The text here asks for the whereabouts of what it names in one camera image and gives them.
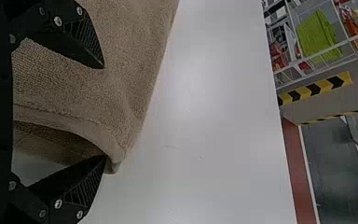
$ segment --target metal shelving rack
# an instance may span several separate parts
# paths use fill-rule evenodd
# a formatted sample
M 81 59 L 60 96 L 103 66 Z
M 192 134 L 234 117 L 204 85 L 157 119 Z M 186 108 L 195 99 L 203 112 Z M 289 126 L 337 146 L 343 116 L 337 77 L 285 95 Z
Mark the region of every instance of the metal shelving rack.
M 340 67 L 346 63 L 358 60 L 358 49 L 354 42 L 358 35 L 351 36 L 339 15 L 337 0 L 277 0 L 264 7 L 264 17 L 267 29 L 268 42 L 276 41 L 276 30 L 284 27 L 284 49 L 287 65 L 274 70 L 274 79 L 277 90 L 293 85 L 310 77 L 318 76 L 328 70 Z M 349 1 L 341 4 L 358 8 L 358 2 Z M 329 48 L 322 49 L 312 55 L 304 55 L 299 44 L 297 27 L 306 21 L 316 10 L 321 10 L 334 28 L 337 43 Z M 339 49 L 342 55 L 334 60 L 325 59 L 326 52 Z M 310 69 L 304 70 L 300 65 L 305 63 Z

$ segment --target gray floor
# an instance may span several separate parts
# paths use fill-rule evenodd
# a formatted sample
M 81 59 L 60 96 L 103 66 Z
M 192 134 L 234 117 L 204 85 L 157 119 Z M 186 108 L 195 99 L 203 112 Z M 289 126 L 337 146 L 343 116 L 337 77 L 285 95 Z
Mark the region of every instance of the gray floor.
M 322 224 L 358 223 L 358 147 L 345 122 L 302 129 Z

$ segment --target bolt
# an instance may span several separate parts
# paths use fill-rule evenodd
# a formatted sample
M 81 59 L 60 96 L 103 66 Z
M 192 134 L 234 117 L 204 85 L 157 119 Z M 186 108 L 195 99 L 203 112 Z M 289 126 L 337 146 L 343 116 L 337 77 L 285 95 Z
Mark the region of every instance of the bolt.
M 10 42 L 10 44 L 15 44 L 16 43 L 16 36 L 8 35 L 8 41 Z
M 79 15 L 79 16 L 83 15 L 83 8 L 77 7 L 76 11 L 77 11 L 77 15 Z
M 42 217 L 45 217 L 45 216 L 46 216 L 46 210 L 40 211 L 39 217 L 42 218 Z
M 42 7 L 40 7 L 40 8 L 39 8 L 39 14 L 42 15 L 42 16 L 46 15 L 45 9 L 42 8 Z
M 61 27 L 62 26 L 62 20 L 60 17 L 54 17 L 54 23 L 56 26 Z
M 56 203 L 54 204 L 54 208 L 55 208 L 55 209 L 60 209 L 61 206 L 62 206 L 62 200 L 59 199 L 59 200 L 57 200 Z
M 81 219 L 83 217 L 83 211 L 82 210 L 78 211 L 76 217 L 77 219 Z
M 13 190 L 13 189 L 16 188 L 16 186 L 17 186 L 16 181 L 10 181 L 10 182 L 8 182 L 8 190 Z

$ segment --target beige fabric bag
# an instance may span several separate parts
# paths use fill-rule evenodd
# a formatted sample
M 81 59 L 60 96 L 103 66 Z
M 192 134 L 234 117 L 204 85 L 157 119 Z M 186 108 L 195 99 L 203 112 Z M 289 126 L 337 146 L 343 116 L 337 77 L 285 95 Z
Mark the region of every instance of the beige fabric bag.
M 12 54 L 15 150 L 63 164 L 105 153 L 115 171 L 141 131 L 178 1 L 78 0 L 103 70 L 24 40 Z

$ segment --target yellow and black striped tape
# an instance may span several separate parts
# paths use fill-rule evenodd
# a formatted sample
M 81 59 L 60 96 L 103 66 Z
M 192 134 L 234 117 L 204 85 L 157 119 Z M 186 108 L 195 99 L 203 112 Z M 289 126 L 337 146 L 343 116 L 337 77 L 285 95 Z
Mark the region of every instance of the yellow and black striped tape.
M 319 123 L 319 122 L 323 122 L 325 120 L 338 119 L 339 117 L 345 116 L 345 115 L 354 115 L 356 113 L 358 113 L 358 110 L 354 110 L 354 111 L 351 111 L 351 112 L 340 113 L 340 114 L 336 114 L 336 115 L 331 115 L 331 116 L 327 116 L 327 117 L 322 118 L 322 119 L 314 119 L 314 120 L 310 120 L 308 122 L 304 122 L 302 124 L 307 125 L 307 124 L 312 124 L 312 123 Z
M 311 96 L 329 92 L 337 88 L 350 86 L 352 84 L 353 81 L 351 80 L 350 72 L 344 72 L 327 79 L 319 80 L 308 86 L 295 89 L 294 91 L 279 94 L 278 104 L 279 106 L 290 105 L 292 102 L 305 100 Z

